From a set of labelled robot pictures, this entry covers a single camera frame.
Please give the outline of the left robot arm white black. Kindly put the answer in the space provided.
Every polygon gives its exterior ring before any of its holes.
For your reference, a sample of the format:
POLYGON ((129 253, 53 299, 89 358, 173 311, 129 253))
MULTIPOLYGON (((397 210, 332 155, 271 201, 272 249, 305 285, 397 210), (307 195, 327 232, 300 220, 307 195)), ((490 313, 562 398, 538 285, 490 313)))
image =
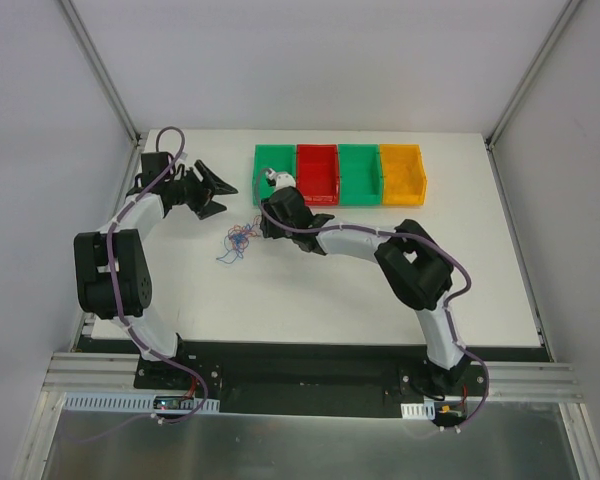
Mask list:
POLYGON ((227 210, 216 196, 237 193, 201 160, 187 167, 166 151, 143 154, 120 211, 99 230, 74 238, 81 309, 125 331, 144 360, 160 361, 156 375, 168 388, 184 387, 192 367, 178 356, 179 335, 152 305, 143 241, 173 208, 186 206, 204 220, 227 210))

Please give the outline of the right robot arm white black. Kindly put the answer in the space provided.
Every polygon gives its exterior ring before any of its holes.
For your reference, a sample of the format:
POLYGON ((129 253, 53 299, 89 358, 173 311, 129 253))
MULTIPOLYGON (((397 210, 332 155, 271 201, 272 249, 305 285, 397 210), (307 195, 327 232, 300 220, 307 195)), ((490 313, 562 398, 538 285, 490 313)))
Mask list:
POLYGON ((417 316, 426 341, 421 392, 453 394, 466 381, 468 354, 450 311, 450 301, 469 291, 467 270, 441 249, 422 226, 405 220, 392 231, 343 223, 314 214, 299 190, 283 187, 257 201, 266 238, 287 238, 307 253, 343 255, 378 265, 397 299, 417 316))

